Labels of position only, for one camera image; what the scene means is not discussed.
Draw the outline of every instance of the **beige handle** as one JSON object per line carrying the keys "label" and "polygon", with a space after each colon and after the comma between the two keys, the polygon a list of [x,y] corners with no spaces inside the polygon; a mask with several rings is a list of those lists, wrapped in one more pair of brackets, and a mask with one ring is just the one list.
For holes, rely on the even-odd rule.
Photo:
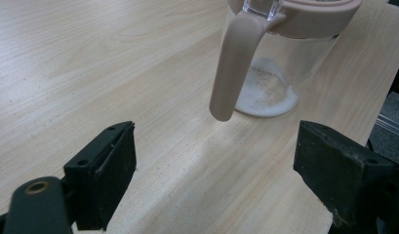
{"label": "beige handle", "polygon": [[233,18],[223,38],[209,105],[216,119],[230,119],[260,39],[267,29],[284,19],[283,14],[267,20],[246,12],[240,12]]}

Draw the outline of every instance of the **wooden table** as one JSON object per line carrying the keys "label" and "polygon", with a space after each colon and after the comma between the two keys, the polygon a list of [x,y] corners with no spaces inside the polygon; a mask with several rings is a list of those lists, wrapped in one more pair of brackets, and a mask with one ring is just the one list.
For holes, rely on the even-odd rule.
{"label": "wooden table", "polygon": [[104,128],[136,122],[138,170],[107,233],[326,233],[293,171],[299,120],[364,144],[399,67],[399,8],[366,0],[299,105],[208,110],[224,0],[0,1],[0,214]]}

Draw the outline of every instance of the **pitcher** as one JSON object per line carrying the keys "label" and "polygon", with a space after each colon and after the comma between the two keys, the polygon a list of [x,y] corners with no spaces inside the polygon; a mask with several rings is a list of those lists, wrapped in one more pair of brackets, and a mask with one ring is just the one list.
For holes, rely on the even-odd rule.
{"label": "pitcher", "polygon": [[312,76],[362,0],[228,0],[211,113],[269,117],[291,110],[290,85]]}

